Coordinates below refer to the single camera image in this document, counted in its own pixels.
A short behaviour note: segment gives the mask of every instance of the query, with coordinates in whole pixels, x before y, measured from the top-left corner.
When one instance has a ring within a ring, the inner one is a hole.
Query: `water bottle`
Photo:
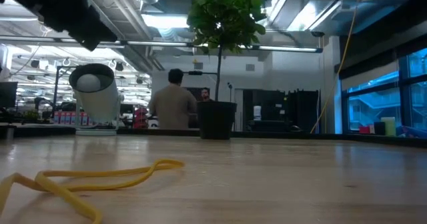
[[[260,105],[254,106],[254,120],[255,121],[261,121],[261,106]]]

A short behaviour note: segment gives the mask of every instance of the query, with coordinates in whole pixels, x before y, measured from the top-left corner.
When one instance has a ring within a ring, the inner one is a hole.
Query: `green leaves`
[[[203,44],[203,39],[194,39],[193,45],[201,45]]]
[[[263,25],[260,25],[258,23],[255,24],[255,30],[261,35],[266,34],[266,28]]]
[[[189,30],[196,33],[194,45],[204,53],[220,45],[224,50],[241,52],[240,46],[259,43],[256,33],[266,29],[257,21],[266,18],[262,0],[193,0],[188,13]]]

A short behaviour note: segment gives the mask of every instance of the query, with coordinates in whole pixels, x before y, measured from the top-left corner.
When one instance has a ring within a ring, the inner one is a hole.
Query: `person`
[[[204,87],[201,90],[201,101],[214,101],[214,100],[210,99],[209,89],[207,87]]]
[[[189,114],[196,112],[197,101],[181,87],[182,78],[180,69],[170,70],[169,85],[156,92],[148,105],[149,113],[157,115],[159,129],[188,129]]]

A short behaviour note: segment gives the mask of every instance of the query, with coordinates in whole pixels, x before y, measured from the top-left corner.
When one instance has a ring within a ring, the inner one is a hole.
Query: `dark hair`
[[[180,69],[172,69],[169,71],[167,80],[169,80],[170,83],[179,84],[182,82],[183,76],[184,73]]]

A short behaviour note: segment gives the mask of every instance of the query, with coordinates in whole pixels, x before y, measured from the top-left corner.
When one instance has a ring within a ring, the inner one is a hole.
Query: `blue window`
[[[352,87],[348,89],[349,93],[355,92],[355,91],[359,91],[359,90],[363,90],[363,89],[367,89],[367,88],[371,88],[371,87],[375,87],[375,86],[379,86],[379,85],[383,85],[383,84],[387,84],[387,83],[393,83],[397,82],[399,80],[399,72],[398,71],[393,71],[392,73],[389,73],[387,75],[383,75],[377,79],[371,80],[367,83],[362,83],[358,86]]]
[[[427,131],[427,82],[411,85],[412,127]]]
[[[358,131],[381,121],[381,117],[394,117],[396,126],[401,126],[399,88],[352,96],[348,99],[350,130]]]
[[[427,48],[408,56],[410,77],[427,74]]]

